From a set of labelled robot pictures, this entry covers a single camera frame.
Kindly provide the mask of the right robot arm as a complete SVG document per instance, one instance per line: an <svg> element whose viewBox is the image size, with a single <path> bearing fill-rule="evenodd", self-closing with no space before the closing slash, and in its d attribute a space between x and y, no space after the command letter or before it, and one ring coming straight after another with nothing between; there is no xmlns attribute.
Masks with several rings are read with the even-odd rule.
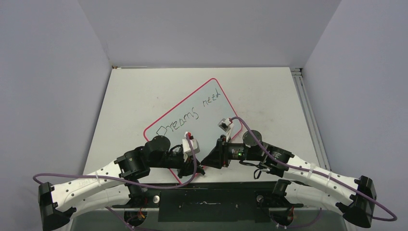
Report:
<svg viewBox="0 0 408 231"><path fill-rule="evenodd" d="M202 160L206 167L221 169L232 160L257 161L261 170L281 178L272 193L278 206L287 203L311 205L340 214L346 221L370 228L377 194L373 180L346 177L316 166L282 148L262 141L256 130L245 132L241 143L225 135Z"/></svg>

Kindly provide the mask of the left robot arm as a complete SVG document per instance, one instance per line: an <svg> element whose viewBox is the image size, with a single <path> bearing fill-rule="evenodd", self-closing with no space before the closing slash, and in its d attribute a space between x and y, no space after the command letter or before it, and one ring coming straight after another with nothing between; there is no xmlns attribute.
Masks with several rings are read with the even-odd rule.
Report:
<svg viewBox="0 0 408 231"><path fill-rule="evenodd" d="M143 146L128 151L106 166L87 175L69 175L70 181L60 184L40 182L38 204L42 229L53 231L83 213L113 205L138 207L143 202L143 189L164 190L164 186L139 183L151 168L176 168L179 177L205 174L196 158L198 141L187 132L181 144L170 146L165 136L156 136Z"/></svg>

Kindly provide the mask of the pink-framed whiteboard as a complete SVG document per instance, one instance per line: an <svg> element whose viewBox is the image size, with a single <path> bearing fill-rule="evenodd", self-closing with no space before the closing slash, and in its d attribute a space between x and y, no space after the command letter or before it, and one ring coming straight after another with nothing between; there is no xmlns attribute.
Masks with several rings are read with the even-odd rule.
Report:
<svg viewBox="0 0 408 231"><path fill-rule="evenodd" d="M162 135L175 146L190 132L198 141L200 152L196 156L201 162L215 147L217 139L225 134L219 122L236 115L219 81L211 78L150 124L143 136L150 141Z"/></svg>

